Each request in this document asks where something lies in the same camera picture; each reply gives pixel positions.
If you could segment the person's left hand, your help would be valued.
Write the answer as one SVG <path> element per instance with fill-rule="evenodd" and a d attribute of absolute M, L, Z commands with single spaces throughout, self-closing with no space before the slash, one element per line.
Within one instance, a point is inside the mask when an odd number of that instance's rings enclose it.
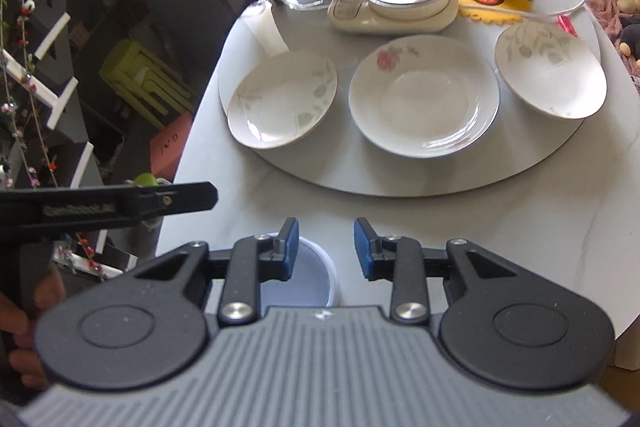
<path fill-rule="evenodd" d="M 65 293 L 61 275 L 51 265 L 48 275 L 34 290 L 34 301 L 39 314 L 60 303 Z M 30 319 L 24 310 L 1 295 L 1 332 L 9 334 L 15 345 L 8 353 L 9 366 L 21 378 L 24 387 L 43 390 L 49 386 L 49 382 L 34 349 L 36 324 L 36 319 Z"/>

